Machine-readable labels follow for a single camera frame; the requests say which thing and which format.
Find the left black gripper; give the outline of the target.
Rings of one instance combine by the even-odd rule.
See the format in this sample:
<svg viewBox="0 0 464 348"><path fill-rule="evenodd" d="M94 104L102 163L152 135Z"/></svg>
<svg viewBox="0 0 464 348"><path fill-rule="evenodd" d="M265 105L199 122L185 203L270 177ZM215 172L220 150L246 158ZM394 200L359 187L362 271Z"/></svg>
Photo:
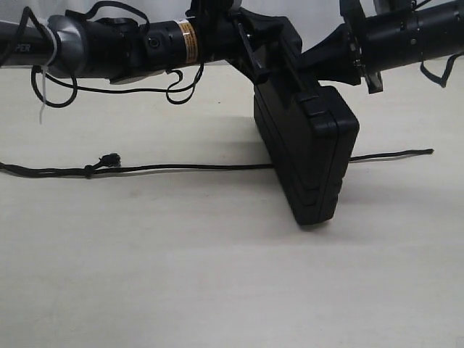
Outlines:
<svg viewBox="0 0 464 348"><path fill-rule="evenodd" d="M301 36L288 17L257 14L240 1L192 1L188 18L199 39L199 61L225 60L251 82L268 79L257 56L301 56Z"/></svg>

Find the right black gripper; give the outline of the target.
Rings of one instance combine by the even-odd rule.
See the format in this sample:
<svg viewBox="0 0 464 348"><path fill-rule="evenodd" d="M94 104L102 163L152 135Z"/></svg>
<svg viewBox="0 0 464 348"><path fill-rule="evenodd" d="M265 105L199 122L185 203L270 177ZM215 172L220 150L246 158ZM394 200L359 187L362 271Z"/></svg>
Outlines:
<svg viewBox="0 0 464 348"><path fill-rule="evenodd" d="M357 85L357 71L365 79L369 94L383 91L379 71L367 66L366 16L360 1L340 0L340 15L346 25L339 25L327 38L301 54L299 69L312 73L317 80Z"/></svg>

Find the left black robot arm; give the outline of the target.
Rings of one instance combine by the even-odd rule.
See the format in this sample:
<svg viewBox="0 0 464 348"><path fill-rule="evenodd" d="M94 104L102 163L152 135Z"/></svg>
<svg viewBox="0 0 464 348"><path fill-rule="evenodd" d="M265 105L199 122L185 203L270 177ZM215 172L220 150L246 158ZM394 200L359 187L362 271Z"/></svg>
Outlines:
<svg viewBox="0 0 464 348"><path fill-rule="evenodd" d="M56 78L132 83L151 75L225 61L251 82L269 75L259 50L302 51L302 38L284 16L250 12L240 1L193 1L183 20L151 22L119 1L99 1L85 13L66 11L46 22L30 8L19 23L1 23L3 67L47 67Z"/></svg>

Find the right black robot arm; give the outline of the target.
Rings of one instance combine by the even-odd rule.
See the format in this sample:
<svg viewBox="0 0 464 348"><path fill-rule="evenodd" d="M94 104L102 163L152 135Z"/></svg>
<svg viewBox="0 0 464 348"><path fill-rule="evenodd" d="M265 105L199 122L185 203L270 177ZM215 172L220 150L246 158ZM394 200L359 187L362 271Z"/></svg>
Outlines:
<svg viewBox="0 0 464 348"><path fill-rule="evenodd" d="M302 53L300 68L317 80L365 82L376 94L384 89L383 71L419 64L426 78L446 87L463 56L463 2L375 1L374 7L369 17L360 1L340 1L343 24Z"/></svg>

